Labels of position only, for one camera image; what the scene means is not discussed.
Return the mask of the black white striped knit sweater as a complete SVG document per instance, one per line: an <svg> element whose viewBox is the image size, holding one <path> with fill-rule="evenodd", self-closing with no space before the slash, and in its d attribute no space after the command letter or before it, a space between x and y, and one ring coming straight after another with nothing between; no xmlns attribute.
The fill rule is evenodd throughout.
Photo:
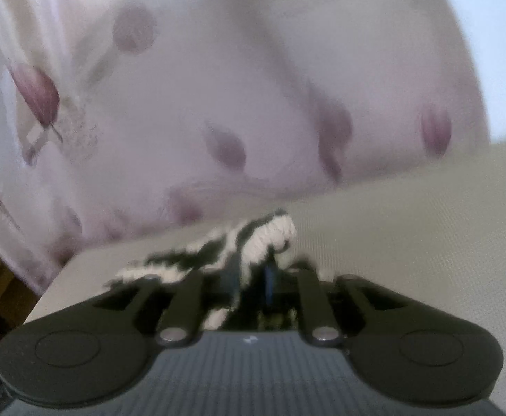
<svg viewBox="0 0 506 416"><path fill-rule="evenodd" d="M287 251L297 230L290 215L278 209L209 231L205 237L174 249L152 253L120 269L103 287L114 289L144 278L167 286L197 270L222 287L223 301L206 311L204 331L280 331L298 327L296 309L275 310L276 278L310 264L284 268L276 256Z"/></svg>

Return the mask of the beige woven mattress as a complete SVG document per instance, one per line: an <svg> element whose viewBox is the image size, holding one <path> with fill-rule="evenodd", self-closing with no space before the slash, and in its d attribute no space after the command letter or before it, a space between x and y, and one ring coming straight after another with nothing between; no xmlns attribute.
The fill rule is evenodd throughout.
<svg viewBox="0 0 506 416"><path fill-rule="evenodd" d="M492 394L506 412L506 142L289 205L286 260L354 273L490 331L504 352Z"/></svg>

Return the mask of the pink floral curtain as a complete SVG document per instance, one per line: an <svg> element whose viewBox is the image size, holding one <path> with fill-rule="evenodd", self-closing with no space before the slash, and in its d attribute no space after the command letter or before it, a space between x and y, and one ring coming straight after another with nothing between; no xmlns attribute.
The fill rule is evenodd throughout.
<svg viewBox="0 0 506 416"><path fill-rule="evenodd" d="M489 141L447 0L0 0L0 256L76 252Z"/></svg>

